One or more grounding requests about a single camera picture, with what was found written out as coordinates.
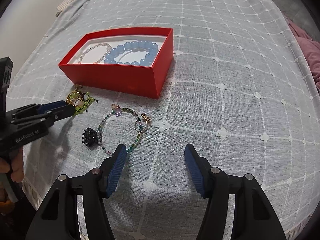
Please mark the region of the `person's left hand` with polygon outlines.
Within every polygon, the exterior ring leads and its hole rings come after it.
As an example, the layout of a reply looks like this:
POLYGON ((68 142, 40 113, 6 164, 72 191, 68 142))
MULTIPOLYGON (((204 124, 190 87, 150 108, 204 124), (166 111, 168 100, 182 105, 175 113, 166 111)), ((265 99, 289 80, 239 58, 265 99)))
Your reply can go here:
POLYGON ((12 174, 11 174, 12 181, 16 183, 20 183, 24 178, 22 147, 18 150, 18 154, 14 157, 14 159, 12 159, 10 165, 6 161, 1 159, 1 162, 0 162, 1 173, 8 173, 11 167, 12 167, 12 174))

